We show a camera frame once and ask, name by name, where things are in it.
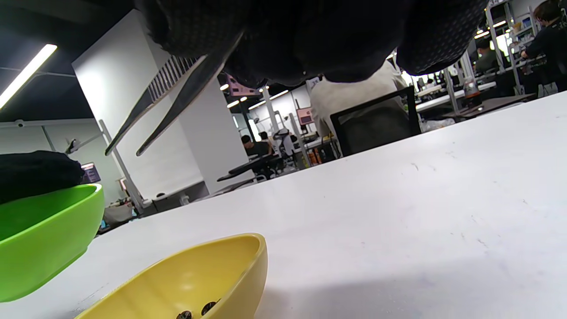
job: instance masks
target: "desk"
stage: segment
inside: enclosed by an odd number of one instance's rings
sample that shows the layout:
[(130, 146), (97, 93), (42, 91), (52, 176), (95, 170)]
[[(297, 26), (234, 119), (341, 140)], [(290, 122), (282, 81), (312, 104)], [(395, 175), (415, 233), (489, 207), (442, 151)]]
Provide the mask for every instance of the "desk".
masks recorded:
[[(458, 116), (471, 119), (479, 115), (483, 115), (498, 109), (505, 108), (506, 106), (521, 102), (526, 99), (533, 99), (534, 96), (535, 94), (523, 94), (523, 95), (505, 96), (502, 98), (487, 99), (476, 107), (469, 108), (467, 110), (462, 110)], [(455, 112), (445, 114), (445, 117), (455, 117), (455, 116), (457, 116)]]
[(330, 143), (330, 142), (332, 142), (332, 141), (335, 140), (335, 139), (336, 139), (335, 137), (333, 137), (333, 138), (328, 138), (328, 139), (326, 139), (325, 141), (323, 141), (323, 142), (321, 143), (322, 138), (319, 137), (319, 138), (317, 138), (317, 139), (316, 139), (315, 141), (313, 141), (313, 142), (306, 143), (304, 147), (305, 147), (306, 149), (311, 149), (311, 148), (320, 146), (321, 144)]
[(158, 260), (244, 232), (268, 243), (256, 319), (565, 318), (565, 103), (551, 95), (133, 221), (0, 318), (71, 319)]
[[(484, 91), (484, 90), (488, 90), (491, 89), (493, 87), (496, 87), (496, 82), (490, 82), (490, 83), (486, 83), (486, 84), (481, 84), (479, 85), (479, 90), (480, 91)], [(459, 90), (455, 92), (455, 98), (456, 99), (460, 99), (460, 98), (464, 98), (464, 90)], [(445, 103), (449, 103), (451, 101), (451, 99), (449, 98), (449, 95), (445, 95), (442, 96), (440, 98), (431, 100), (431, 101), (427, 101), (427, 102), (423, 102), (419, 105), (416, 106), (416, 111), (417, 112), (423, 112), (426, 110), (429, 110), (430, 108), (434, 108), (436, 106), (440, 106), (443, 105)]]
[(430, 87), (429, 89), (425, 89), (425, 90), (423, 90), (423, 91), (419, 91), (419, 92), (417, 93), (417, 96), (424, 96), (424, 95), (426, 95), (426, 94), (439, 91), (439, 90), (441, 90), (442, 88), (443, 88), (443, 87), (442, 87), (441, 85), (435, 85), (434, 87)]

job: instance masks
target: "office chair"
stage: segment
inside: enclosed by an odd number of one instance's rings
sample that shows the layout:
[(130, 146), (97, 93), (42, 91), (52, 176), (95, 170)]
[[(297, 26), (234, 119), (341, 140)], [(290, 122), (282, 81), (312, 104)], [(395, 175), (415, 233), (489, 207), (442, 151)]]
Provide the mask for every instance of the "office chair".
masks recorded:
[[(408, 113), (402, 109), (406, 97)], [(413, 86), (331, 115), (343, 156), (421, 134)]]

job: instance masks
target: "fluorescent light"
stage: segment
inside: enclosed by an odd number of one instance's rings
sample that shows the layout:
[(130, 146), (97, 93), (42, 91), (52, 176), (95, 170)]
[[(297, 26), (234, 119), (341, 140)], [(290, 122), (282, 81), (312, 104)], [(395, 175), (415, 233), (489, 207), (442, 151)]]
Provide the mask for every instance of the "fluorescent light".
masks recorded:
[(262, 105), (262, 104), (264, 104), (264, 103), (266, 103), (266, 101), (262, 101), (262, 102), (260, 102), (260, 103), (258, 103), (258, 104), (254, 104), (253, 106), (249, 107), (248, 109), (251, 110), (251, 109), (256, 108), (256, 107), (258, 107), (258, 106), (260, 106), (260, 105)]
[(28, 79), (39, 69), (39, 67), (47, 60), (53, 52), (57, 50), (57, 46), (46, 44), (43, 49), (29, 62), (28, 65), (18, 74), (18, 76), (8, 85), (8, 87), (0, 95), (0, 108), (2, 108), (18, 90), (28, 81)]
[(278, 94), (272, 96), (272, 97), (270, 98), (270, 100), (273, 100), (273, 99), (277, 98), (278, 96), (282, 96), (282, 95), (286, 94), (287, 92), (289, 92), (289, 90), (285, 90), (285, 91), (283, 91), (283, 92), (280, 92), (280, 93), (278, 93)]
[(248, 123), (250, 124), (250, 128), (252, 129), (252, 134), (254, 135), (254, 140), (256, 140), (256, 142), (261, 141), (262, 138), (260, 137), (260, 132), (258, 132), (258, 128), (256, 127), (256, 123), (254, 123), (254, 120), (249, 119)]
[(240, 101), (236, 100), (236, 101), (234, 101), (234, 102), (232, 102), (232, 103), (229, 103), (226, 107), (231, 108), (231, 107), (237, 105), (239, 102), (240, 102)]
[(479, 35), (475, 35), (475, 39), (478, 39), (478, 38), (480, 38), (480, 37), (483, 37), (483, 36), (485, 36), (485, 35), (487, 35), (487, 34), (489, 34), (489, 33), (490, 33), (490, 32), (486, 31), (486, 32), (483, 32), (483, 33), (481, 33), (481, 34), (479, 34)]

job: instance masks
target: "pink sign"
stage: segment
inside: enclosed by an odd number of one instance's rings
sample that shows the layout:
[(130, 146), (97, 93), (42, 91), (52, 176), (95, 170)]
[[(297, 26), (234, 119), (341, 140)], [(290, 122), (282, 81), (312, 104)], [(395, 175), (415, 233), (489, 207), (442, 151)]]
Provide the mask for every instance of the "pink sign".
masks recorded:
[(250, 89), (238, 83), (232, 76), (227, 74), (227, 79), (229, 81), (229, 89), (231, 96), (250, 96), (250, 95), (260, 95), (260, 91), (256, 89)]

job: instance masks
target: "monitor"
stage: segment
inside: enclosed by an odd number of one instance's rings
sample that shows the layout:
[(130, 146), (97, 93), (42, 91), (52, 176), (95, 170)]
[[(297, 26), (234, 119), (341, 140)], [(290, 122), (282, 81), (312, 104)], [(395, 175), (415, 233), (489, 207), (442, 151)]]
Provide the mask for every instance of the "monitor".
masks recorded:
[(307, 125), (313, 123), (313, 116), (311, 115), (311, 107), (299, 108), (295, 110), (300, 125)]
[(96, 170), (94, 163), (86, 163), (81, 165), (84, 170), (83, 181), (81, 184), (90, 184), (100, 182), (99, 172)]

